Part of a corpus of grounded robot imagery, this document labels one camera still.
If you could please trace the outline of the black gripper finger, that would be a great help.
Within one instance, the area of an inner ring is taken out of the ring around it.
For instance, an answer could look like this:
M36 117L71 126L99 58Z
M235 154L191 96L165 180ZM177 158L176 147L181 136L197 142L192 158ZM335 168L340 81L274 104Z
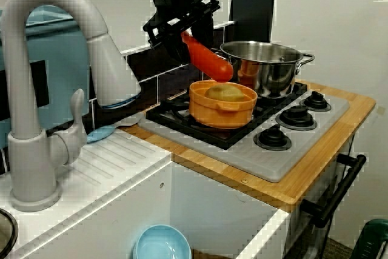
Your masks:
M179 33L169 33L164 40L167 53L176 61L190 61L188 46Z
M203 46L213 45L213 13L191 12L193 25L191 26L192 36Z

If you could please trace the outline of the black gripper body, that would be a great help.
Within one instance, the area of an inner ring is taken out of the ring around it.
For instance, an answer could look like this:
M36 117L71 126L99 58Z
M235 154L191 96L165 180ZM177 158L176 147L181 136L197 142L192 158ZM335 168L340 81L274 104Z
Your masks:
M208 13L220 9L218 0L153 0L156 13L143 26L149 36L149 44L156 47L164 44L169 33L191 30L193 18L191 12Z

